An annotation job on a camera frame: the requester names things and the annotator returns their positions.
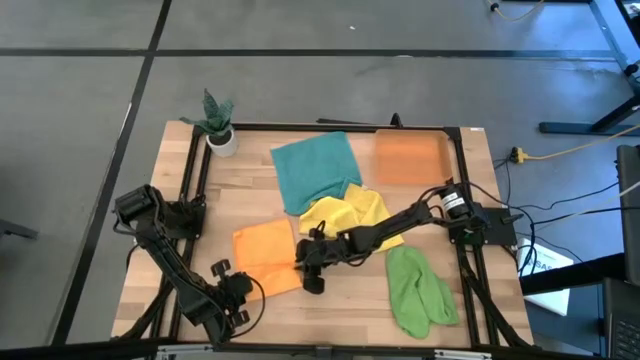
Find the yellow cable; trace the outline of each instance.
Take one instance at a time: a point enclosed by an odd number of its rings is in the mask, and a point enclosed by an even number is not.
[[[487,0],[487,2],[489,3],[489,6],[493,6],[493,2],[491,0]],[[539,8],[540,6],[542,6],[542,4],[544,3],[544,0],[540,0],[538,1],[537,4],[535,4],[533,6],[533,8],[529,11],[527,11],[524,15],[519,16],[517,18],[510,18],[508,16],[505,16],[502,11],[500,11],[500,8],[496,8],[495,12],[498,13],[498,15],[500,15],[501,18],[507,20],[507,21],[518,21],[518,20],[522,20],[524,18],[526,18],[527,16],[531,15],[531,13],[533,13],[537,8]]]
[[[622,136],[622,135],[624,135],[626,133],[630,133],[633,130],[636,130],[638,128],[640,128],[640,124],[636,125],[636,126],[633,126],[633,127],[629,128],[627,130],[620,131],[619,133],[617,133],[615,135],[611,135],[606,139],[594,141],[594,142],[591,142],[591,143],[588,143],[588,144],[584,144],[584,145],[581,145],[581,146],[578,146],[578,147],[574,147],[573,149],[560,151],[560,152],[555,153],[555,154],[550,154],[550,155],[545,155],[545,156],[531,156],[531,155],[523,152],[523,153],[521,153],[520,156],[522,156],[522,160],[546,160],[546,159],[550,159],[552,157],[556,157],[556,156],[568,154],[568,153],[571,153],[571,152],[574,152],[574,151],[582,150],[584,148],[588,148],[589,146],[593,146],[593,145],[596,145],[596,144],[602,144],[602,143],[607,142],[607,141],[609,141],[611,139],[615,139],[617,137],[620,137],[620,136]]]

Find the white pot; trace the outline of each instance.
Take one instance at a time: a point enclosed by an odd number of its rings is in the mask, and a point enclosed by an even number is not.
[[[231,139],[229,139],[229,141],[224,145],[215,145],[211,143],[211,140],[209,140],[209,135],[206,136],[207,144],[209,144],[209,147],[214,154],[220,157],[228,157],[236,153],[236,150],[238,150],[238,138],[236,137],[236,132],[233,128],[230,130]]]

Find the potted plant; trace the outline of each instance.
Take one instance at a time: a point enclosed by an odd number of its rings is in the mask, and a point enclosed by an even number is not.
[[[204,120],[191,120],[181,117],[184,123],[199,126],[207,134],[207,144],[214,154],[222,157],[233,155],[238,149],[238,140],[231,126],[233,103],[227,100],[218,106],[216,100],[204,89]]]

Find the green towel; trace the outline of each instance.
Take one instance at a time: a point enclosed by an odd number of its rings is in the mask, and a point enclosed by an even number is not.
[[[271,150],[284,211],[302,215],[311,202],[344,198],[349,184],[362,185],[347,135],[332,132]]]
[[[431,271],[415,248],[398,246],[387,255],[391,311],[407,334],[424,339],[432,322],[458,323],[458,311],[449,286]]]

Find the orange plastic tray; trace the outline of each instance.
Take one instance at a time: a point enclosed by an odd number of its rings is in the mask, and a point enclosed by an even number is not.
[[[447,139],[440,131],[376,131],[375,172],[378,183],[443,184],[452,176]]]

